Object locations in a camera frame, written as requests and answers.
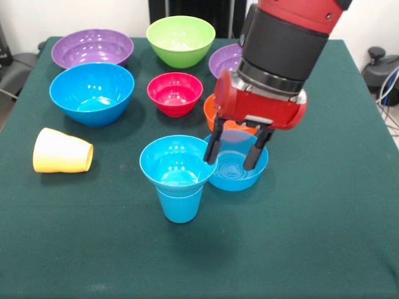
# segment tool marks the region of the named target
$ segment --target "table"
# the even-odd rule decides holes
[[[215,40],[186,70],[204,84],[194,110],[168,118],[146,87],[172,69],[133,39],[126,113],[86,128],[50,100],[62,70],[51,37],[0,134],[0,298],[397,298],[399,154],[344,43],[328,42],[306,84],[307,114],[268,144],[244,192],[204,188],[197,217],[162,214],[138,158],[166,135],[204,138]],[[87,173],[37,174],[43,127],[94,144]]]

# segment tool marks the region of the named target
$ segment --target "bowl rim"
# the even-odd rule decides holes
[[[219,79],[219,77],[216,76],[216,74],[213,72],[213,69],[211,68],[211,62],[212,62],[212,60],[214,60],[215,54],[221,52],[222,50],[225,50],[225,49],[227,49],[227,48],[230,48],[230,47],[236,46],[236,45],[238,45],[238,46],[240,47],[240,45],[238,44],[238,42],[236,42],[236,43],[234,43],[234,44],[225,45],[225,46],[223,46],[223,47],[217,49],[216,51],[214,51],[213,54],[211,55],[211,57],[209,58],[208,67],[209,67],[209,70],[211,71],[212,75],[213,75],[216,79]]]
[[[66,108],[66,107],[60,105],[59,103],[57,103],[57,102],[53,99],[52,92],[51,92],[52,86],[53,86],[53,84],[54,84],[54,82],[55,82],[56,80],[59,80],[59,77],[61,77],[62,75],[66,74],[67,72],[71,72],[71,70],[75,70],[76,68],[79,68],[79,67],[89,67],[89,66],[92,66],[92,65],[112,66],[112,67],[115,67],[115,68],[117,68],[117,69],[122,69],[122,72],[127,73],[128,76],[129,76],[129,77],[131,78],[131,80],[132,80],[132,88],[131,88],[131,90],[128,92],[128,95],[127,95],[122,101],[117,102],[117,103],[114,104],[114,105],[110,105],[109,107],[105,107],[105,108],[103,108],[103,109],[91,110],[91,111],[77,111],[77,110],[74,110],[74,109]],[[129,98],[129,96],[133,93],[134,88],[135,88],[135,79],[134,79],[132,73],[130,73],[130,72],[129,72],[127,69],[125,69],[124,67],[121,67],[120,65],[117,65],[117,64],[108,64],[108,63],[105,63],[105,62],[91,62],[91,63],[88,63],[88,64],[76,65],[75,67],[71,67],[70,69],[67,69],[67,70],[65,70],[65,71],[63,71],[63,72],[61,72],[61,73],[59,73],[59,74],[53,79],[53,81],[52,81],[51,84],[50,84],[50,87],[49,87],[49,94],[50,94],[50,98],[51,98],[52,102],[53,102],[56,106],[58,106],[59,108],[61,108],[61,109],[63,109],[63,110],[70,111],[70,112],[79,112],[79,113],[93,113],[93,112],[104,111],[104,110],[107,110],[107,109],[110,109],[110,108],[113,108],[113,107],[115,107],[115,106],[118,106],[118,105],[122,104],[122,103],[123,103],[124,101],[126,101],[126,100]]]
[[[134,48],[135,48],[135,44],[134,44],[133,40],[132,40],[129,36],[127,36],[126,34],[123,34],[123,33],[120,32],[120,31],[116,31],[116,30],[112,30],[112,29],[106,29],[106,28],[90,28],[90,29],[84,29],[84,30],[75,31],[75,32],[70,33],[70,34],[67,34],[66,36],[61,37],[59,40],[57,40],[57,42],[56,42],[56,43],[52,46],[52,48],[51,48],[51,59],[52,59],[52,61],[53,61],[56,65],[58,65],[59,67],[62,67],[63,69],[66,69],[66,70],[71,69],[72,67],[66,67],[65,65],[62,65],[60,62],[58,62],[57,59],[54,58],[54,49],[56,49],[56,47],[58,47],[59,44],[60,44],[64,39],[66,39],[66,38],[68,38],[68,37],[70,37],[70,36],[73,36],[73,35],[76,35],[76,34],[80,34],[80,33],[85,32],[85,31],[91,31],[91,30],[116,32],[117,34],[120,34],[121,36],[125,37],[127,40],[130,41],[131,49],[130,49],[128,55],[127,55],[125,58],[123,58],[123,59],[121,59],[120,61],[118,61],[117,63],[115,63],[115,64],[120,64],[120,63],[122,63],[125,59],[129,58],[129,57],[131,56],[131,54],[133,53],[133,50],[134,50]]]
[[[247,135],[248,138],[252,139],[253,140],[253,144],[256,142],[256,136],[254,136],[253,134],[248,133],[247,131],[237,130],[237,129],[228,129],[228,130],[225,130],[225,131],[237,131],[237,132],[239,132],[239,134],[242,133],[244,135]],[[208,144],[208,142],[206,141],[206,139],[208,139],[208,138],[210,139],[211,136],[212,136],[212,133],[204,138],[204,141],[207,144]],[[253,171],[253,175],[252,176],[246,177],[244,179],[228,179],[228,178],[221,178],[221,179],[224,179],[226,181],[231,181],[231,182],[235,182],[235,181],[236,182],[243,182],[243,181],[247,181],[248,179],[253,179],[256,176],[260,175],[261,173],[263,173],[263,171],[266,169],[267,165],[269,164],[269,151],[267,150],[267,146],[266,145],[263,147],[263,151],[266,152],[266,154],[265,154],[266,155],[266,163],[264,165],[262,165],[262,167],[258,171],[255,171],[255,169],[250,170],[250,171]]]
[[[183,76],[187,76],[187,77],[193,78],[194,81],[196,81],[196,82],[199,83],[199,85],[200,85],[200,87],[201,87],[201,92],[199,93],[199,95],[198,95],[197,97],[194,98],[194,100],[192,100],[192,101],[190,101],[190,102],[187,102],[187,103],[184,103],[184,104],[182,104],[182,105],[169,105],[169,104],[164,104],[164,103],[158,102],[157,100],[155,100],[155,99],[150,95],[150,91],[149,91],[149,90],[150,90],[150,85],[151,85],[151,83],[153,83],[153,81],[154,81],[155,79],[158,79],[158,78],[160,78],[160,77],[163,77],[163,76],[166,76],[166,75],[169,75],[169,74],[183,75]],[[190,104],[196,103],[196,102],[201,98],[203,92],[204,92],[204,86],[203,86],[201,80],[200,80],[199,78],[195,77],[194,75],[191,75],[191,74],[188,74],[188,73],[184,73],[184,72],[167,72],[167,73],[163,73],[163,74],[161,74],[161,75],[156,76],[155,78],[152,78],[151,81],[150,81],[150,83],[148,83],[148,85],[147,85],[147,95],[148,95],[148,97],[151,99],[151,101],[153,101],[154,104],[160,104],[160,105],[162,105],[162,106],[164,106],[164,107],[184,107],[184,106],[186,106],[186,105],[190,105]]]
[[[165,47],[160,47],[160,46],[157,45],[155,42],[151,41],[151,39],[148,37],[148,31],[151,30],[151,27],[153,27],[153,25],[155,25],[156,23],[159,23],[159,22],[163,22],[165,19],[196,19],[196,20],[199,20],[199,21],[205,23],[205,24],[206,24],[207,26],[209,26],[210,28],[212,28],[212,31],[213,31],[212,36],[213,36],[213,37],[212,37],[212,39],[211,39],[206,45],[203,45],[202,47],[195,48],[195,49],[193,49],[193,50],[171,50],[171,49],[167,49],[167,48],[165,48]],[[198,51],[198,50],[204,49],[204,48],[208,47],[210,44],[212,44],[212,42],[214,41],[214,38],[216,37],[216,31],[215,31],[214,27],[213,27],[209,22],[206,22],[205,20],[202,20],[202,19],[200,19],[200,18],[198,18],[198,17],[191,17],[191,16],[170,16],[170,17],[163,17],[162,19],[159,19],[159,20],[155,21],[154,23],[150,24],[150,25],[148,26],[147,30],[145,31],[145,37],[147,38],[147,40],[150,42],[151,45],[154,45],[155,47],[157,47],[157,48],[159,48],[159,49],[161,49],[161,50],[169,51],[169,52],[181,52],[181,53],[184,52],[184,53],[189,53],[189,52],[194,52],[194,51]]]
[[[139,159],[138,159],[138,162],[139,162],[139,164],[140,164],[140,169],[142,170],[143,174],[144,174],[151,182],[157,183],[157,184],[160,184],[160,185],[163,185],[163,186],[170,186],[170,185],[167,185],[167,184],[162,183],[162,182],[160,182],[160,181],[157,181],[156,179],[151,178],[151,177],[147,174],[147,172],[144,171],[143,165],[142,165],[142,156],[143,156],[145,150],[146,150],[149,146],[151,146],[153,143],[156,143],[157,141],[160,141],[160,140],[163,140],[163,139],[168,139],[168,138],[176,138],[176,137],[189,137],[189,138],[191,138],[191,139],[195,139],[195,140],[201,141],[201,142],[205,143],[206,146],[208,146],[208,143],[207,143],[205,140],[202,140],[201,138],[194,137],[194,136],[190,136],[190,135],[168,135],[168,136],[164,136],[164,137],[158,138],[158,139],[156,139],[156,140],[153,140],[152,142],[150,142],[149,144],[147,144],[146,147],[143,148],[142,152],[140,153],[140,157],[139,157]],[[210,177],[213,175],[213,173],[215,172],[216,167],[218,166],[218,159],[216,158],[215,163],[214,163],[213,165],[210,165],[210,166],[212,166],[212,168],[213,168],[212,171],[211,171],[211,173],[210,173],[209,175],[207,175],[207,177],[205,177],[205,178],[203,178],[202,180],[198,181],[197,183],[193,183],[193,184],[189,184],[189,185],[184,185],[184,186],[173,186],[173,187],[186,188],[186,187],[193,187],[193,186],[195,186],[195,185],[204,184],[207,180],[209,180],[209,178],[210,178]]]
[[[203,105],[204,115],[205,115],[206,121],[208,122],[208,126],[209,126],[209,122],[212,122],[212,123],[214,124],[214,120],[209,116],[209,114],[207,113],[207,111],[206,111],[206,109],[205,109],[205,107],[206,107],[206,106],[209,104],[209,102],[211,101],[211,97],[215,98],[216,96],[215,96],[214,93],[211,93],[211,95],[208,96],[208,97],[205,99],[204,105]],[[250,128],[250,127],[248,127],[248,126],[245,126],[245,128],[243,128],[242,130],[239,129],[239,128],[235,128],[235,129],[224,129],[224,130],[238,130],[238,131],[244,131],[244,132],[247,132],[247,133],[252,134],[252,135],[256,134],[256,132],[257,132],[257,129]]]

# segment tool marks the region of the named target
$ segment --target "cup rim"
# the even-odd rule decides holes
[[[156,44],[156,42],[154,42],[152,39],[150,39],[148,37],[148,32],[151,30],[151,28],[155,24],[157,24],[159,22],[163,22],[165,19],[196,19],[196,20],[199,20],[199,21],[203,22],[204,24],[206,24],[208,27],[212,28],[212,30],[213,30],[212,38],[210,39],[210,41],[206,45],[203,45],[202,47],[195,48],[193,50],[171,50],[171,49],[167,49],[165,47],[161,47],[158,44]],[[194,51],[198,51],[198,50],[204,49],[207,46],[209,46],[210,44],[212,44],[212,42],[214,41],[214,38],[216,37],[216,31],[215,31],[214,27],[209,22],[206,22],[205,20],[202,20],[202,19],[200,19],[198,17],[192,17],[192,16],[170,16],[170,17],[163,17],[162,19],[159,19],[159,20],[155,21],[154,23],[150,24],[148,26],[147,30],[145,31],[145,36],[146,36],[146,38],[148,39],[148,41],[150,42],[151,45],[154,45],[155,47],[157,47],[157,48],[159,48],[161,50],[169,51],[169,52],[180,52],[180,53],[184,52],[184,53],[188,53],[188,52],[194,52]]]
[[[162,192],[158,187],[155,187],[155,189],[156,189],[157,192],[161,193],[161,194],[164,195],[164,196],[168,196],[168,197],[170,197],[170,198],[186,199],[187,197],[194,196],[195,194],[201,192],[201,191],[204,189],[204,186],[202,185],[202,186],[201,186],[197,191],[195,191],[193,194],[190,194],[190,195],[187,195],[187,196],[182,196],[182,197],[167,195],[167,194],[165,194],[165,192]]]
[[[66,108],[66,107],[62,106],[60,103],[58,103],[57,101],[54,100],[53,95],[52,95],[52,86],[53,86],[53,84],[54,84],[54,82],[56,80],[59,80],[60,76],[66,74],[67,72],[71,72],[72,70],[75,70],[77,68],[80,68],[80,67],[84,68],[84,67],[88,67],[88,66],[91,66],[91,65],[101,65],[101,66],[103,66],[103,65],[107,66],[108,65],[108,66],[111,66],[111,67],[115,67],[115,68],[121,70],[122,72],[125,72],[126,74],[128,74],[129,79],[132,80],[132,87],[131,87],[130,91],[127,93],[127,96],[124,97],[124,99],[122,101],[120,101],[120,102],[118,102],[118,103],[116,103],[114,105],[110,105],[109,107],[105,107],[105,108],[102,108],[102,109],[91,110],[91,111],[77,111],[75,109]],[[105,62],[91,62],[89,64],[76,65],[75,67],[71,67],[71,68],[61,72],[60,74],[58,74],[58,76],[56,76],[56,78],[54,78],[53,81],[50,84],[49,93],[50,93],[50,97],[51,97],[52,102],[56,106],[58,106],[59,108],[61,108],[63,110],[66,110],[66,111],[70,111],[70,112],[79,112],[79,113],[86,114],[86,113],[93,113],[93,112],[100,112],[100,111],[108,110],[108,109],[111,109],[111,108],[116,107],[118,105],[121,105],[124,101],[128,100],[129,96],[134,91],[134,88],[135,88],[135,79],[134,79],[133,75],[127,69],[125,69],[124,67],[121,67],[120,65],[117,65],[117,64],[109,64],[109,63],[105,63]]]
[[[212,171],[207,175],[207,177],[203,178],[202,180],[198,181],[197,183],[193,183],[193,184],[189,184],[189,185],[184,185],[184,186],[170,186],[167,185],[163,182],[157,181],[156,179],[153,179],[152,177],[150,177],[147,172],[143,169],[143,165],[142,165],[142,157],[144,152],[146,151],[146,149],[151,146],[153,143],[160,141],[162,139],[169,139],[169,138],[176,138],[176,137],[189,137],[192,139],[196,139],[199,140],[200,142],[204,143],[206,146],[208,145],[208,143],[205,140],[202,140],[201,138],[197,138],[194,136],[190,136],[190,135],[168,135],[168,136],[164,136],[161,138],[158,138],[152,142],[150,142],[149,144],[146,145],[146,147],[143,148],[142,152],[140,153],[140,157],[139,157],[139,164],[140,164],[140,169],[142,170],[143,174],[152,182],[152,183],[156,183],[162,186],[169,186],[169,187],[175,187],[175,188],[187,188],[187,187],[193,187],[195,185],[199,185],[199,184],[204,184],[207,180],[209,180],[209,178],[212,176],[212,174],[214,173],[214,171],[216,170],[216,167],[218,165],[218,159],[216,158],[216,161],[213,165],[211,165],[213,167]]]

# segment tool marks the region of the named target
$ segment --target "red bowl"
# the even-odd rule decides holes
[[[147,94],[164,114],[181,117],[193,109],[203,89],[196,77],[174,72],[152,79],[147,86]]]

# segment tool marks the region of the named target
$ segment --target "wall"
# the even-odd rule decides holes
[[[147,0],[0,0],[0,22],[13,54],[37,52],[49,36],[88,29],[114,29],[145,36]]]
[[[373,45],[399,54],[398,12],[399,0],[353,0],[332,38],[345,41],[362,69]],[[145,36],[149,12],[147,0],[0,0],[0,20],[12,52],[18,53],[36,51],[37,44],[49,36],[90,27]]]
[[[399,54],[399,1],[353,0],[334,28],[331,38],[343,39],[362,70],[370,61],[367,50],[379,45],[388,54]]]

